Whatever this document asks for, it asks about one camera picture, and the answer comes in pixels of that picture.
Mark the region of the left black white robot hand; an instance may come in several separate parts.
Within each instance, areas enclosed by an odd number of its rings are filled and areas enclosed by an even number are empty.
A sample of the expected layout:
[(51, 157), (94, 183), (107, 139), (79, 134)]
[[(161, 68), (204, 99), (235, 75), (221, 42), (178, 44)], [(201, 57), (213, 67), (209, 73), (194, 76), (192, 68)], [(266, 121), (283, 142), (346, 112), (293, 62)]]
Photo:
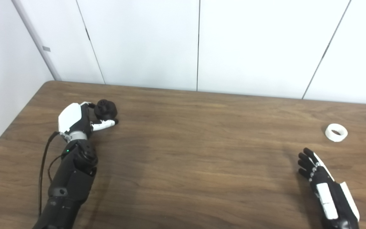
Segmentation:
[(58, 117), (58, 132), (67, 142), (88, 140), (93, 132), (117, 125), (117, 114), (115, 103), (109, 100), (71, 103)]

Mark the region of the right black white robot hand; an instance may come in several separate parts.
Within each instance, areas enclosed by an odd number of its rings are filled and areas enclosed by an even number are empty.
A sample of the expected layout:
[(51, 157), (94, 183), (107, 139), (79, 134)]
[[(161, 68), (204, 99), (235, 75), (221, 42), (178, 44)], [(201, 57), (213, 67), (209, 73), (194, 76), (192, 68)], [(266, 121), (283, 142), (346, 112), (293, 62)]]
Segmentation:
[(338, 183), (319, 156), (309, 148), (298, 155), (299, 174), (309, 182), (323, 215), (324, 229), (358, 229), (360, 213), (346, 182)]

